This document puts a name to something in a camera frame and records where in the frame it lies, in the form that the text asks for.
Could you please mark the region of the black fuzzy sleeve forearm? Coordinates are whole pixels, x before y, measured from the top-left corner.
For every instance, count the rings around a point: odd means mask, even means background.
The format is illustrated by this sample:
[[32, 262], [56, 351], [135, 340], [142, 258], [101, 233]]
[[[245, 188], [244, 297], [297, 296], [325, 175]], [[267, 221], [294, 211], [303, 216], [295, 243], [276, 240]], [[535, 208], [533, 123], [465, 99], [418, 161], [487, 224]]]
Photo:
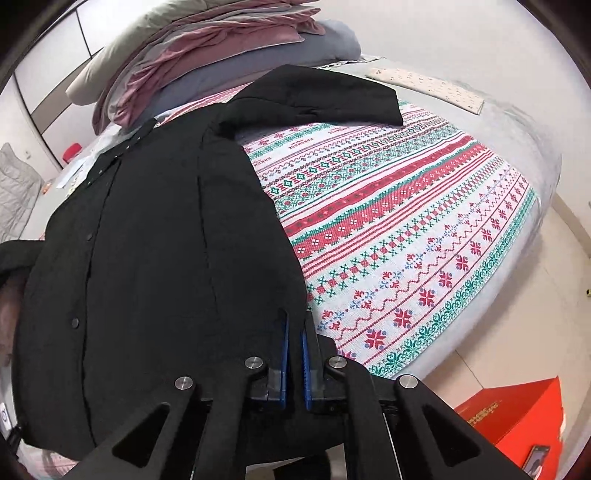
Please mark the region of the black fuzzy sleeve forearm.
[[1, 244], [1, 367], [13, 356], [26, 283], [43, 240], [13, 240]]

